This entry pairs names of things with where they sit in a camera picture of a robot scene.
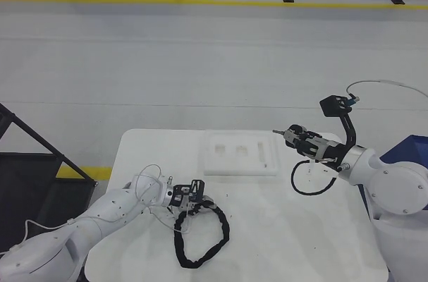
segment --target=robotic arm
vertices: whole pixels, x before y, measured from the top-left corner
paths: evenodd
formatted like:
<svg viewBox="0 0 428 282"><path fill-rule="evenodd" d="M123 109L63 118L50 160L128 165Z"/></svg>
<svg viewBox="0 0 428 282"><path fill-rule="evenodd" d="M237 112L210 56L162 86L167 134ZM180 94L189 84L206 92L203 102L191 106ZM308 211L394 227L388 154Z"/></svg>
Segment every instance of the robotic arm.
<svg viewBox="0 0 428 282"><path fill-rule="evenodd" d="M281 134L288 147L338 172L351 185L363 185L380 253L396 281L428 282L428 169L412 162L385 164L373 149L356 145L348 116L355 100L330 96L320 102L325 116L339 117L345 144L292 125Z"/></svg>
<svg viewBox="0 0 428 282"><path fill-rule="evenodd" d="M171 185L140 173L124 189L110 190L86 212L52 232L13 246L0 259L1 282L74 282L88 252L130 223L146 207L179 207L201 202L204 182Z"/></svg>

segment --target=blue panel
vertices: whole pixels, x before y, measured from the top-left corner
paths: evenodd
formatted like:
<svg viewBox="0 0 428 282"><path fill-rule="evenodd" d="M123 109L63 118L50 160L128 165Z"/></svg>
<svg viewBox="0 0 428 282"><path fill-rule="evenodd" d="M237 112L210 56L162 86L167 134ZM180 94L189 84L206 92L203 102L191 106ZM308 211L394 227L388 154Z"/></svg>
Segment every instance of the blue panel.
<svg viewBox="0 0 428 282"><path fill-rule="evenodd" d="M428 137L410 135L380 157L387 164L412 161L428 168Z"/></svg>

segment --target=black metal frame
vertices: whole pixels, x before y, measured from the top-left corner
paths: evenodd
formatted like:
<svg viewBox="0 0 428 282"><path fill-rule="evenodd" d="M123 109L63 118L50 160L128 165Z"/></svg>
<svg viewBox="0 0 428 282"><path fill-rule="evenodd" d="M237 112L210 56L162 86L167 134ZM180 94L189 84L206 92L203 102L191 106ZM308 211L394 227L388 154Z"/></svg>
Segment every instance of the black metal frame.
<svg viewBox="0 0 428 282"><path fill-rule="evenodd" d="M47 142L41 135L34 131L30 126L28 126L24 121L18 118L14 113L8 110L3 104L0 103L0 114L3 116L0 123L0 140L4 136L10 124L15 123L19 128L24 130L30 137L38 141L46 149L48 149L52 154L56 155L63 163L67 164L74 171L80 174L85 180L88 180L95 186L97 182L89 177L82 169L76 166L72 161L70 161L64 154L60 153L54 146Z"/></svg>

